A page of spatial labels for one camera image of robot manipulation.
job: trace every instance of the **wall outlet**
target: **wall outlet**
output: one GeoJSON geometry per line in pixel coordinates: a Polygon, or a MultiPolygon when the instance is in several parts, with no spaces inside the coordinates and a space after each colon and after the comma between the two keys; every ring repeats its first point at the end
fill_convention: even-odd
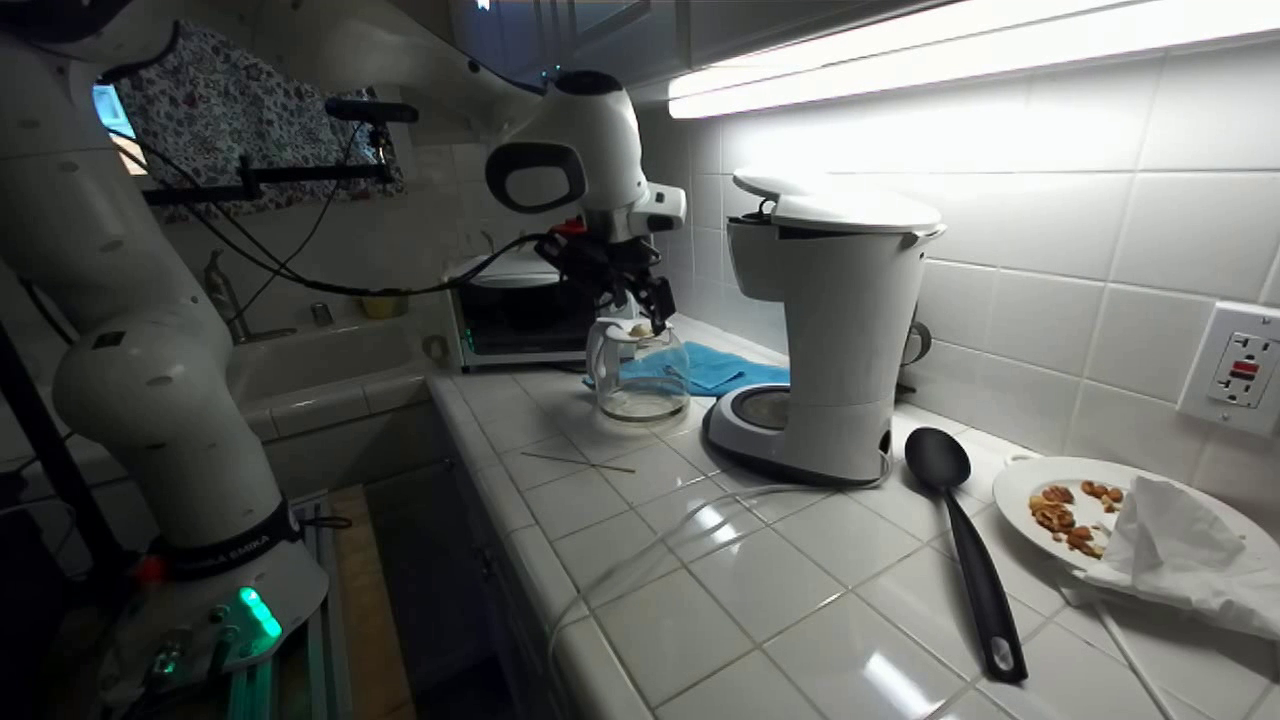
{"type": "Polygon", "coordinates": [[[1280,313],[1218,303],[1178,407],[1253,436],[1272,436],[1280,419],[1280,384],[1272,382],[1275,364],[1280,313]]]}

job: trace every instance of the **white wall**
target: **white wall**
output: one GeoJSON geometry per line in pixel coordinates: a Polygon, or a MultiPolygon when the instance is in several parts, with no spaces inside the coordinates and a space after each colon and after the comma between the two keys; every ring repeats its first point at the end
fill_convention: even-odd
{"type": "Polygon", "coordinates": [[[1130,462],[1280,518],[1280,440],[1173,411],[1213,302],[1280,307],[1280,41],[671,126],[653,178],[693,194],[667,241],[685,313],[785,349],[738,293],[742,165],[796,165],[943,208],[917,404],[1037,452],[1130,462]]]}

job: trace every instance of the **plate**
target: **plate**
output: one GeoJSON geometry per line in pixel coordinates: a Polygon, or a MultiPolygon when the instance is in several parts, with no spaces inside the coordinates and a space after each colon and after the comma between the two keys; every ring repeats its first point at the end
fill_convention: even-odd
{"type": "MultiPolygon", "coordinates": [[[[1072,513],[1076,525],[1091,525],[1111,531],[1119,513],[1104,513],[1091,496],[1079,491],[1079,479],[1099,479],[1111,487],[1133,487],[1133,479],[1157,479],[1157,486],[1178,486],[1169,477],[1157,474],[1140,474],[1130,466],[1104,466],[1104,462],[1085,462],[1085,456],[1040,456],[1040,462],[1017,462],[996,477],[996,508],[1001,518],[1037,549],[1044,549],[1047,555],[1072,565],[1072,567],[1104,567],[1104,560],[1091,560],[1085,554],[1072,554],[1065,540],[1055,543],[1047,537],[1047,527],[1037,525],[1030,502],[1044,487],[1044,486],[1070,486],[1072,487],[1072,513]]],[[[1197,496],[1205,508],[1213,508],[1245,543],[1272,543],[1272,537],[1264,527],[1255,527],[1247,518],[1241,518],[1231,503],[1205,496],[1189,486],[1180,486],[1189,496],[1197,496]]]]}

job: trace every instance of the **power cord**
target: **power cord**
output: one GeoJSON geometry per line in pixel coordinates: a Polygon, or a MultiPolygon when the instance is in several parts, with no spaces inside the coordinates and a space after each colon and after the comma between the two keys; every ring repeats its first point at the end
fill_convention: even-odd
{"type": "MultiPolygon", "coordinates": [[[[168,168],[178,168],[183,179],[190,179],[190,188],[201,188],[201,179],[193,178],[193,173],[183,173],[178,162],[168,162],[164,154],[155,154],[155,149],[148,149],[148,144],[139,144],[148,155],[155,155],[159,165],[168,165],[168,168]]],[[[256,241],[220,202],[214,202],[214,208],[259,254],[259,256],[269,256],[269,262],[259,262],[259,256],[253,256],[250,248],[241,248],[225,228],[218,228],[195,203],[190,203],[183,213],[193,213],[195,215],[195,224],[206,224],[228,254],[238,254],[246,263],[253,263],[253,267],[259,267],[259,274],[269,274],[269,277],[282,277],[282,280],[288,280],[288,284],[301,284],[301,288],[313,288],[313,293],[327,293],[327,296],[432,296],[432,293],[453,293],[453,288],[464,288],[474,277],[481,277],[490,263],[496,263],[502,256],[508,256],[512,248],[525,248],[525,243],[537,243],[537,241],[544,241],[544,237],[554,237],[554,232],[533,232],[533,237],[518,237],[518,241],[508,241],[508,243],[502,243],[496,254],[490,254],[481,263],[474,263],[470,274],[459,274],[459,277],[449,277],[449,280],[441,280],[441,284],[419,284],[419,288],[360,288],[360,284],[331,284],[331,280],[318,280],[318,277],[304,277],[304,274],[295,274],[288,262],[282,262],[273,248],[263,248],[263,241],[256,241]]]]}
{"type": "MultiPolygon", "coordinates": [[[[360,141],[360,127],[345,141],[342,165],[352,155],[358,141],[360,141]]],[[[326,195],[313,228],[310,228],[304,241],[278,263],[278,274],[282,274],[282,267],[291,267],[291,262],[295,262],[301,254],[310,254],[310,243],[322,237],[322,224],[326,224],[327,208],[336,203],[336,194],[342,194],[342,188],[345,188],[345,186],[331,179],[331,188],[327,188],[327,195],[326,195]]],[[[238,307],[234,324],[241,324],[241,320],[250,316],[250,307],[253,307],[278,280],[282,280],[282,277],[269,277],[269,280],[238,307]]]]}
{"type": "Polygon", "coordinates": [[[291,267],[291,262],[295,262],[301,254],[310,254],[310,243],[322,237],[322,224],[326,224],[336,194],[342,194],[342,186],[327,188],[327,195],[326,195],[326,203],[322,203],[310,237],[304,237],[304,241],[278,263],[278,274],[238,307],[234,324],[241,324],[241,320],[253,313],[253,303],[269,296],[269,288],[282,280],[282,274],[291,267]]]}

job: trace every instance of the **microwave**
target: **microwave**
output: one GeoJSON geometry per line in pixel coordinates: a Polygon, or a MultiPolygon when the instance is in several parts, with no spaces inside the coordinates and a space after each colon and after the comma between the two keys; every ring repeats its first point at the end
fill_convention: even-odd
{"type": "Polygon", "coordinates": [[[597,303],[540,256],[502,256],[449,293],[449,341],[459,372],[586,364],[592,324],[597,303]]]}

